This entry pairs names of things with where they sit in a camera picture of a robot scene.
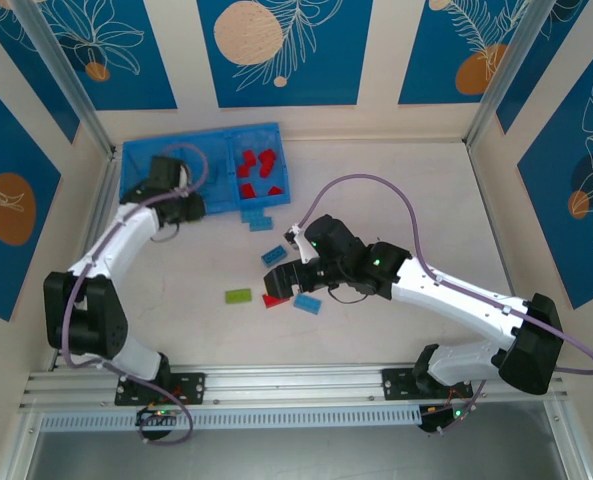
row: blue tray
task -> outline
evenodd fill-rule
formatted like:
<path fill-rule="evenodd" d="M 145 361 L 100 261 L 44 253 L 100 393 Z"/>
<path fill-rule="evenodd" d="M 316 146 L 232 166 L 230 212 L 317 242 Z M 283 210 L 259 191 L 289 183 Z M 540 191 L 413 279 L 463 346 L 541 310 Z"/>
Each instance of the blue tray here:
<path fill-rule="evenodd" d="M 207 156 L 209 174 L 205 184 L 198 189 L 198 193 L 205 200 L 207 214 L 270 207 L 290 202 L 287 164 L 280 139 L 280 130 L 276 123 L 125 142 L 120 177 L 120 196 L 122 197 L 130 188 L 147 177 L 153 156 L 160 155 L 169 145 L 179 143 L 191 143 Z M 276 163 L 269 177 L 260 178 L 258 156 L 270 148 L 276 153 Z M 251 168 L 248 178 L 237 178 L 236 167 L 244 163 L 243 152 L 245 150 L 254 152 L 257 159 L 256 165 Z M 201 176 L 202 162 L 193 150 L 178 147 L 167 151 L 165 155 L 182 159 L 189 166 L 194 179 Z M 252 184 L 256 198 L 241 198 L 240 187 L 245 183 Z M 283 193 L 267 195 L 273 186 L 282 189 Z"/>

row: white table surface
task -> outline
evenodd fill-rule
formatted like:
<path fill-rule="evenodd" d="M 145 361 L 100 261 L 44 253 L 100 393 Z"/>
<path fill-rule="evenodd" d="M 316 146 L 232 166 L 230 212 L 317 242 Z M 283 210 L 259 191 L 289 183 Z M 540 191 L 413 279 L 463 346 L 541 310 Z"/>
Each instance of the white table surface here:
<path fill-rule="evenodd" d="M 252 233 L 239 212 L 181 227 L 168 243 L 150 243 L 118 286 L 132 332 L 173 365 L 283 365 L 413 362 L 431 343 L 476 335 L 413 305 L 370 297 L 335 302 L 326 290 L 315 316 L 285 303 L 265 309 L 261 255 L 282 244 L 320 189 L 349 173 L 381 175 L 411 199 L 427 261 L 484 288 L 509 293 L 492 231 L 460 143 L 286 142 L 292 203 L 266 209 L 274 230 Z M 386 187 L 352 180 L 323 198 L 312 219 L 329 213 L 365 244 L 380 238 L 414 251 L 409 216 Z M 251 303 L 226 305 L 225 291 L 251 288 Z M 343 286 L 341 299 L 359 294 Z"/>

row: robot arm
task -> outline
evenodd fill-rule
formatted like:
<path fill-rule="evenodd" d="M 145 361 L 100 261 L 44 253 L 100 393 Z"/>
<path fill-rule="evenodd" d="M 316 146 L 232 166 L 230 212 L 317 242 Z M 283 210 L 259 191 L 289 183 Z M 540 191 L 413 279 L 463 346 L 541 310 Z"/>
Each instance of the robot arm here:
<path fill-rule="evenodd" d="M 431 396 L 461 381 L 498 376 L 528 393 L 547 391 L 562 340 L 510 311 L 526 313 L 560 330 L 556 307 L 549 298 L 536 294 L 528 302 L 506 297 L 431 267 L 436 278 L 430 278 L 419 259 L 409 251 L 386 242 L 365 246 L 340 220 L 329 215 L 312 222 L 305 232 L 298 226 L 292 227 L 285 238 L 298 248 L 301 260 L 279 265 L 265 276 L 269 295 L 291 297 L 292 285 L 298 285 L 301 292 L 311 292 L 346 283 L 364 295 L 379 295 L 429 308 L 485 338 L 458 347 L 425 347 L 413 372 L 424 394 Z M 505 308 L 494 308 L 449 288 L 444 284 L 447 282 L 499 302 Z"/>
<path fill-rule="evenodd" d="M 169 377 L 167 358 L 142 345 L 130 333 L 115 287 L 125 277 L 140 249 L 159 229 L 205 215 L 203 200 L 196 193 L 138 209 L 139 203 L 183 188 L 187 182 L 188 171 L 182 161 L 154 157 L 148 178 L 123 196 L 114 220 L 90 251 L 66 273 L 49 274 L 43 291 L 47 337 L 52 347 L 62 347 L 67 300 L 76 280 L 91 265 L 71 315 L 71 353 L 101 357 L 127 374 L 165 384 Z M 116 228 L 118 224 L 122 224 L 122 228 Z"/>

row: red toy brick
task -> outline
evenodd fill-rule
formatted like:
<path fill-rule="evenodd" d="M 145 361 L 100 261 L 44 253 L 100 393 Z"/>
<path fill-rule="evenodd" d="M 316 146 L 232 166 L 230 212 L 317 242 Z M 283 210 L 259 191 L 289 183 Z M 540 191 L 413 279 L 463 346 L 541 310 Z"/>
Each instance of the red toy brick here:
<path fill-rule="evenodd" d="M 238 169 L 236 170 L 236 174 L 238 178 L 247 178 L 249 177 L 249 165 L 239 165 Z"/>
<path fill-rule="evenodd" d="M 251 183 L 244 183 L 240 186 L 240 192 L 243 198 L 256 198 L 256 192 Z"/>
<path fill-rule="evenodd" d="M 289 298 L 275 298 L 263 294 L 263 302 L 265 302 L 265 308 L 272 308 L 281 303 L 289 302 Z"/>
<path fill-rule="evenodd" d="M 260 155 L 258 155 L 258 159 L 263 165 L 270 162 L 273 165 L 274 161 L 276 160 L 276 153 L 270 148 L 269 150 L 265 150 Z"/>
<path fill-rule="evenodd" d="M 267 178 L 269 177 L 269 174 L 272 173 L 272 170 L 274 169 L 274 162 L 266 162 L 263 163 L 263 166 L 260 167 L 260 178 Z"/>
<path fill-rule="evenodd" d="M 245 150 L 243 152 L 243 160 L 245 161 L 245 165 L 248 167 L 253 167 L 256 165 L 256 156 L 251 150 Z"/>

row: green block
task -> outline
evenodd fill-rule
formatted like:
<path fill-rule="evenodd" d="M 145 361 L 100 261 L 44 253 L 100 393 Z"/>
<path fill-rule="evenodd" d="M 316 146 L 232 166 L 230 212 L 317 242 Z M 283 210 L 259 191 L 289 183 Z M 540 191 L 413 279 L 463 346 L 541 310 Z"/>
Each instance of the green block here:
<path fill-rule="evenodd" d="M 245 303 L 252 301 L 252 291 L 249 288 L 229 290 L 225 292 L 225 303 Z"/>

